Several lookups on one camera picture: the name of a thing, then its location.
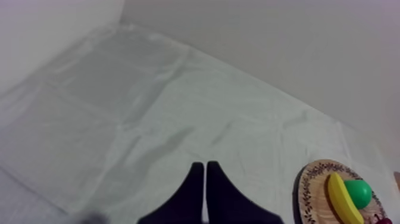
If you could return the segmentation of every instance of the white wall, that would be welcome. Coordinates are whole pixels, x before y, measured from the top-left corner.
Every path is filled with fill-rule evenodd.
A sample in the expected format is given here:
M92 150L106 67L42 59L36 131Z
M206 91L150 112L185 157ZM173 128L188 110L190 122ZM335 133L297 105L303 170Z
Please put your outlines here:
M127 0L124 16L215 56L400 158L400 3Z
M117 22L123 0L0 0L0 93L93 29Z

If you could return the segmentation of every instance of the green ball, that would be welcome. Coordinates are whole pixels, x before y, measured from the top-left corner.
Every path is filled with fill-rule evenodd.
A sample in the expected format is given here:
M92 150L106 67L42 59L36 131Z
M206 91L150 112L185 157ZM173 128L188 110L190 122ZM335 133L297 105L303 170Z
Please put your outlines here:
M372 189L365 181L345 181L345 186L357 209L363 209L370 203Z

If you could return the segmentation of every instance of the wrinkled fabric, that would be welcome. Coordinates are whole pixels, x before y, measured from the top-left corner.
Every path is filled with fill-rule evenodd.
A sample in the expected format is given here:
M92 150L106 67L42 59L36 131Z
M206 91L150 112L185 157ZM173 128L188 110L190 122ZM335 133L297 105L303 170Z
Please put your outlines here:
M132 24L97 33L39 83L24 84L34 97L1 129L0 165L68 213L99 209L112 223L135 223L193 161L218 160L248 198L293 223L296 175L330 158L366 179L400 220L399 192L373 142L163 35Z

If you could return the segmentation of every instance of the yellow banana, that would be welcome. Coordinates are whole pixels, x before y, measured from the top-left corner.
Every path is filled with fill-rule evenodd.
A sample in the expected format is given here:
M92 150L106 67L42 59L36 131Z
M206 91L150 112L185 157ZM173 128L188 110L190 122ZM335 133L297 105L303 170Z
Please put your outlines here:
M364 219L355 207L345 183L338 173L334 172L328 180L328 194L333 208L344 224L363 224Z

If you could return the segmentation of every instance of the wooden plate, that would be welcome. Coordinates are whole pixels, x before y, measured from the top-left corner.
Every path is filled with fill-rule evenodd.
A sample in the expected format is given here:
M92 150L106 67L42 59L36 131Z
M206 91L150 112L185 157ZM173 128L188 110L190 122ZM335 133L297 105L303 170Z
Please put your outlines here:
M303 224L342 223L329 201L327 193L327 178L329 174L337 172L343 180L362 180L352 169L333 160L317 160L302 170L298 183L299 215ZM386 217L381 202L372 192L369 205L360 210L364 223L376 223L377 214L380 218Z

